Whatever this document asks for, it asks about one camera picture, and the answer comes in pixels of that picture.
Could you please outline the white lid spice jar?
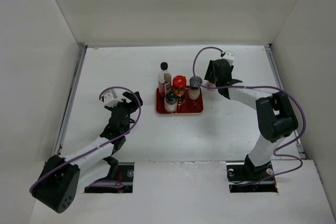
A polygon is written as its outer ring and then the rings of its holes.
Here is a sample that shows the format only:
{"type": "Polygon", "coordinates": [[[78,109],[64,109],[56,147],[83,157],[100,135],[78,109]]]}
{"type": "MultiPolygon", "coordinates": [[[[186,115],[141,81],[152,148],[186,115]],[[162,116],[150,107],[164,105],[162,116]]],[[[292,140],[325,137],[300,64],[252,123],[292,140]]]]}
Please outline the white lid spice jar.
{"type": "Polygon", "coordinates": [[[206,87],[209,91],[216,91],[217,88],[216,88],[216,84],[215,83],[212,83],[210,81],[207,81],[206,83],[206,87]]]}

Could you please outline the clear lid salt grinder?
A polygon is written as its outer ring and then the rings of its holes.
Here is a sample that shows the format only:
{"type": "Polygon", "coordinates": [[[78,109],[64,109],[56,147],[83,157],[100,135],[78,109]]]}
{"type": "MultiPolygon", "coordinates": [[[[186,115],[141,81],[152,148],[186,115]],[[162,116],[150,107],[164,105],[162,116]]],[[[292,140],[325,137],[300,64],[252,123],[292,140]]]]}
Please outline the clear lid salt grinder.
{"type": "Polygon", "coordinates": [[[201,84],[203,80],[199,76],[192,76],[189,80],[190,87],[188,90],[188,97],[191,100],[197,100],[201,93],[201,84]]]}

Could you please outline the red lid chili sauce jar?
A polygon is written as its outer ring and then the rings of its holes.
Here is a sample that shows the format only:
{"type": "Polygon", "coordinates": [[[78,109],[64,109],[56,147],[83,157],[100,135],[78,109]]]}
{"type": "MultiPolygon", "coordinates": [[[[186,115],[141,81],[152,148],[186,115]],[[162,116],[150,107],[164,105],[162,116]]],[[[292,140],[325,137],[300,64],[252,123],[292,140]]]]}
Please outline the red lid chili sauce jar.
{"type": "Polygon", "coordinates": [[[177,96],[178,105],[182,105],[185,101],[186,77],[177,75],[173,78],[173,92],[177,96]]]}

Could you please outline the soy sauce bottle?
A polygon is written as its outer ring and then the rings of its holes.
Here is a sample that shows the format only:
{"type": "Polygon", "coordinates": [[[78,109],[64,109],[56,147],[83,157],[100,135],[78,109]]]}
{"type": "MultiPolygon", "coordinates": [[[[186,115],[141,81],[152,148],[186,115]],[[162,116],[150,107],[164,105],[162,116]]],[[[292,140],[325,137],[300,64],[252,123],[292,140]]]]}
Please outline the soy sauce bottle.
{"type": "Polygon", "coordinates": [[[172,88],[172,76],[168,71],[167,62],[162,62],[160,64],[160,69],[161,71],[158,75],[158,89],[159,95],[164,98],[172,88]]]}

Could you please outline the black top pepper grinder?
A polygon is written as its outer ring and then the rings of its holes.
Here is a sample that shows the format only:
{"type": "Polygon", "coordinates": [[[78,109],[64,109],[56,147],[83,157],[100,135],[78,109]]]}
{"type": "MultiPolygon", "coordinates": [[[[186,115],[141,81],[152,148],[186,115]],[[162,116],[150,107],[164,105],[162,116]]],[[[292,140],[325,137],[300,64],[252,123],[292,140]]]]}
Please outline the black top pepper grinder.
{"type": "Polygon", "coordinates": [[[174,113],[177,110],[177,96],[172,90],[164,97],[164,108],[167,113],[174,113]]]}

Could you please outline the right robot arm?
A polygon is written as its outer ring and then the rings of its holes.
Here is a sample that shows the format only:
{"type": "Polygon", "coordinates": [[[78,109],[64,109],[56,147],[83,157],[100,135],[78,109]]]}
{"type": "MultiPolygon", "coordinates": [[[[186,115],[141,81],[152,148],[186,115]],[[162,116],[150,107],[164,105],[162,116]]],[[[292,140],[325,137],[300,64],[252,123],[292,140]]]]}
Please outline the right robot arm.
{"type": "Polygon", "coordinates": [[[211,60],[204,79],[214,83],[223,97],[240,102],[257,113],[260,136],[243,165],[244,175],[254,180],[267,168],[273,152],[284,138],[298,128],[298,120],[288,95],[281,91],[268,93],[239,88],[237,84],[241,81],[232,77],[232,71],[233,66],[228,60],[211,60]]]}

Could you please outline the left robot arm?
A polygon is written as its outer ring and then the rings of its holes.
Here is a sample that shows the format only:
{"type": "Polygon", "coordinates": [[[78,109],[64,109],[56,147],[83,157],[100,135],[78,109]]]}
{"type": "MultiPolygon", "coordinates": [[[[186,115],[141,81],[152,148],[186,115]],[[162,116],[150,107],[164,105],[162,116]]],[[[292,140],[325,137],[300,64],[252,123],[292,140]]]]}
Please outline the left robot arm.
{"type": "Polygon", "coordinates": [[[102,133],[88,146],[66,157],[54,155],[48,159],[37,181],[29,192],[56,213],[64,212],[73,202],[80,178],[100,161],[107,161],[100,168],[100,175],[106,181],[113,181],[118,168],[111,162],[125,143],[125,136],[135,127],[138,119],[131,114],[141,112],[143,101],[139,92],[124,88],[123,98],[118,99],[116,88],[103,90],[99,95],[104,108],[111,112],[108,124],[102,133]]]}

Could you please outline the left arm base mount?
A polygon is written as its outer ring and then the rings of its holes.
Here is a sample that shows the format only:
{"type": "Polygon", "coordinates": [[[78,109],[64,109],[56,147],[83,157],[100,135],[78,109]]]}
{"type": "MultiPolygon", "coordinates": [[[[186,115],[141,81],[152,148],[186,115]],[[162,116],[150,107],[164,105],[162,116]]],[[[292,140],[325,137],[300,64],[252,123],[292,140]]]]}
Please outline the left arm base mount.
{"type": "Polygon", "coordinates": [[[119,163],[114,157],[104,158],[105,176],[98,176],[93,185],[84,188],[86,194],[130,194],[133,193],[134,163],[119,163]]]}

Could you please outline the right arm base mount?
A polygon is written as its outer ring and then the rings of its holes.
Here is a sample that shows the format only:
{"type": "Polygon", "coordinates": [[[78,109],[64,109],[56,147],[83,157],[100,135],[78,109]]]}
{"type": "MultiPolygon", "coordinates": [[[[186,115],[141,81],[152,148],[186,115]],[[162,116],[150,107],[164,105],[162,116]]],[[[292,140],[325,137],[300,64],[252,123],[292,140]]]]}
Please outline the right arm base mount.
{"type": "Polygon", "coordinates": [[[271,162],[254,168],[247,162],[227,163],[227,179],[231,193],[277,193],[271,162]]]}

